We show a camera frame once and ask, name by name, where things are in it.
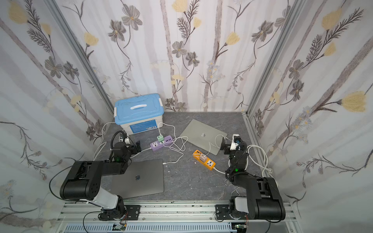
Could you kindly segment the orange power strip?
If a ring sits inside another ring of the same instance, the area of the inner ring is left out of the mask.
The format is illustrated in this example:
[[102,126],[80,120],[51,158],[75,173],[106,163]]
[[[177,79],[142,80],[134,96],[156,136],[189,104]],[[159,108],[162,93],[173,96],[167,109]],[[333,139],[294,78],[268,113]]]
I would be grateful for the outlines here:
[[208,170],[213,170],[215,168],[216,163],[199,150],[196,150],[193,153],[193,157],[202,165],[204,165]]

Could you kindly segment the white charging cable silver laptop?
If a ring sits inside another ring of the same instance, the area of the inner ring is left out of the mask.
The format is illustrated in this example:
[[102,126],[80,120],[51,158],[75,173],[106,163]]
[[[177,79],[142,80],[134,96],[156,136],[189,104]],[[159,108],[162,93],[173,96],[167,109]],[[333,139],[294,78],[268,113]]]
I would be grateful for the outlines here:
[[207,155],[217,155],[220,151],[221,143],[226,144],[228,142],[231,142],[231,139],[229,139],[227,136],[222,134],[216,135],[212,142],[208,142]]

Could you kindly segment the purple power strip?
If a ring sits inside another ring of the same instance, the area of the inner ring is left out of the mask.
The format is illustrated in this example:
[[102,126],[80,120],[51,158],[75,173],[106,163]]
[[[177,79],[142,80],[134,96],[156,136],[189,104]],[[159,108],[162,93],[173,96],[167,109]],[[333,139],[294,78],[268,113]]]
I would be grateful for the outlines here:
[[153,151],[159,150],[163,148],[164,146],[169,147],[173,143],[172,136],[166,136],[163,138],[162,141],[155,141],[150,144],[150,147]]

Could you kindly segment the green charger adapter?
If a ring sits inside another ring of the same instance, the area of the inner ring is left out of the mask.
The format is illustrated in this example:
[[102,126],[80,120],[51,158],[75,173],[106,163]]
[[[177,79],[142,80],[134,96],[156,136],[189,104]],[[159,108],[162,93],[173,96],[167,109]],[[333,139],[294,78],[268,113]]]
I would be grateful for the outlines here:
[[158,142],[163,142],[163,141],[164,141],[164,137],[163,137],[163,135],[159,135],[159,136],[157,137],[157,140],[158,140]]

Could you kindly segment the blue lid storage box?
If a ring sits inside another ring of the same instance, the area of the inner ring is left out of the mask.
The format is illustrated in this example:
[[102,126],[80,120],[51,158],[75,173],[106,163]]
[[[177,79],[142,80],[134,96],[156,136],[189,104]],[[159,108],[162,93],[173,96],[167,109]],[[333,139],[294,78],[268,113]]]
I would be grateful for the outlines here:
[[115,123],[128,135],[162,127],[164,106],[159,94],[119,100],[114,106]]

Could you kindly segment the white charging cable grey laptop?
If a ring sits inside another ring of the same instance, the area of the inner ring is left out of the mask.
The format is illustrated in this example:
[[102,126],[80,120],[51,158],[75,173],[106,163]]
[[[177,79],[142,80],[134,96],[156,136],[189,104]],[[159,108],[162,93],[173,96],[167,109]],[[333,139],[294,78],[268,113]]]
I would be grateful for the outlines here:
[[168,148],[170,151],[180,154],[176,161],[163,162],[163,165],[177,164],[181,158],[184,157],[184,152],[186,150],[186,143],[188,142],[188,136],[176,136],[176,127],[173,125],[165,124],[163,122],[158,123],[159,135],[161,135],[160,128],[162,126],[168,126],[173,128],[173,139],[171,142],[165,142],[164,147]]

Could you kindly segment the pink charger adapter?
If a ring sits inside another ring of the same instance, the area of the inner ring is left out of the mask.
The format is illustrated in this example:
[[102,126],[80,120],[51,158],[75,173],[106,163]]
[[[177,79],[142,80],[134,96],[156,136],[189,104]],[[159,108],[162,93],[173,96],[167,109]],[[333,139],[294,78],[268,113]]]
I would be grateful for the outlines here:
[[200,155],[200,160],[204,163],[204,162],[206,162],[206,160],[207,160],[207,156],[206,155],[204,155],[204,154],[202,154],[202,155]]

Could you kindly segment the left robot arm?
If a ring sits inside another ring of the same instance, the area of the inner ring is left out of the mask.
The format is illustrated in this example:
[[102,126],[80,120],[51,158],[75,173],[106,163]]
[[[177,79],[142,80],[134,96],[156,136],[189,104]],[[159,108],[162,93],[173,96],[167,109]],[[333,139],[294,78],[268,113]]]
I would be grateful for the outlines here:
[[118,134],[128,137],[124,131],[113,135],[107,160],[75,162],[60,188],[60,198],[65,201],[88,202],[100,207],[98,219],[101,221],[122,220],[128,214],[123,198],[101,187],[102,177],[123,175],[132,162],[131,157],[142,151],[139,141],[114,143]]

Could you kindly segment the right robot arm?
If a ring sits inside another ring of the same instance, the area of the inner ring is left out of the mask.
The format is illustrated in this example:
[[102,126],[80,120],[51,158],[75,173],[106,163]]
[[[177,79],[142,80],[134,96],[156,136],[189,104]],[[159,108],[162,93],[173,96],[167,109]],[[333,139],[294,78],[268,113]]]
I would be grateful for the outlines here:
[[227,207],[216,206],[217,220],[265,220],[270,223],[281,222],[286,217],[285,205],[275,179],[253,175],[247,171],[249,160],[254,161],[249,150],[259,149],[258,145],[247,145],[239,135],[227,142],[224,138],[220,150],[229,156],[225,178],[232,185],[243,188],[245,196],[233,196]]

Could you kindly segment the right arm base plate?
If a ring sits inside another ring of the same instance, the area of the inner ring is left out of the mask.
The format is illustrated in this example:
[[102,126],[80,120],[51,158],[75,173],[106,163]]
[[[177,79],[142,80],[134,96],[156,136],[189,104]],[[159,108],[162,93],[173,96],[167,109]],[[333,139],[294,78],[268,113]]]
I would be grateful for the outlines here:
[[224,220],[232,220],[230,215],[230,206],[228,204],[215,205],[215,220],[222,222]]

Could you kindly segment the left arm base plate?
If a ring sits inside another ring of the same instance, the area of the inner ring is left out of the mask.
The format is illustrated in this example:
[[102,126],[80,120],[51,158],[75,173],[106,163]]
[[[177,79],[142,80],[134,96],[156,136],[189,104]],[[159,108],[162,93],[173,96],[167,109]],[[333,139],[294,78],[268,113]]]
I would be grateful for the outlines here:
[[140,207],[140,205],[125,205],[116,209],[102,210],[98,215],[98,219],[101,221],[138,220]]

